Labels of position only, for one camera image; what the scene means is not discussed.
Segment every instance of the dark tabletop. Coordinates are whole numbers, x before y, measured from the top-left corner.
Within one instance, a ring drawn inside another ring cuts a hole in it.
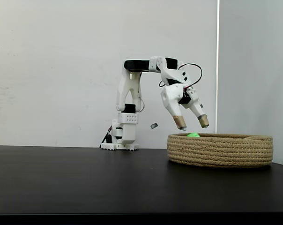
[[[283,165],[214,169],[167,151],[0,146],[0,214],[283,212]]]

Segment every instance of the black arm segment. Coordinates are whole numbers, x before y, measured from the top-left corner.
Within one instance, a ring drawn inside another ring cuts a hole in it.
[[[172,58],[165,58],[168,69],[177,69],[178,60]],[[124,68],[130,72],[149,72],[150,60],[126,60]]]

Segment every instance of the woven basket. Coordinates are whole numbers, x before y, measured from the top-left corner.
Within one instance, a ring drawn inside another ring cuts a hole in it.
[[[199,134],[169,135],[169,159],[176,163],[208,167],[252,168],[269,165],[273,138],[260,135]]]

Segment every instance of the black table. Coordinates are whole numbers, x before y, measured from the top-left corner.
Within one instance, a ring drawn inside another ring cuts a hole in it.
[[[0,146],[0,222],[116,222],[118,214],[138,214],[126,217],[131,224],[228,216],[231,223],[280,217],[278,224],[283,165],[213,169],[170,162],[159,149]]]

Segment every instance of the black cable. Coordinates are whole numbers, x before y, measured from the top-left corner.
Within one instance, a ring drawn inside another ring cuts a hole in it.
[[[162,82],[163,82],[163,81],[161,81],[161,82],[159,83],[159,86],[160,86],[161,88],[165,86],[165,83],[164,83],[163,85],[160,85]]]
[[[143,107],[142,107],[142,109],[140,110],[140,113],[144,110],[144,108],[145,108],[145,103],[143,102],[143,100],[141,99],[141,101],[142,101],[142,104],[143,104]]]
[[[197,82],[199,82],[200,81],[200,79],[202,78],[202,68],[199,66],[199,65],[197,65],[197,64],[194,64],[194,63],[185,63],[185,64],[183,64],[183,65],[181,65],[181,66],[179,66],[179,68],[178,69],[180,69],[180,68],[182,68],[182,67],[184,67],[184,66],[186,66],[186,65],[193,65],[193,66],[196,66],[197,68],[199,68],[200,69],[200,71],[201,71],[201,75],[200,75],[200,78],[196,81],[196,82],[194,82],[193,84],[191,84],[191,85],[189,85],[189,86],[187,86],[187,87],[185,87],[184,89],[186,90],[187,88],[189,88],[190,86],[193,86],[194,84],[196,84]]]
[[[107,131],[107,133],[106,133],[105,137],[103,138],[103,140],[102,140],[101,144],[103,144],[103,143],[104,143],[104,141],[106,140],[106,136],[107,136],[107,135],[109,135],[109,132],[110,132],[111,130],[112,130],[112,126],[110,126],[110,128],[108,129],[108,131]]]

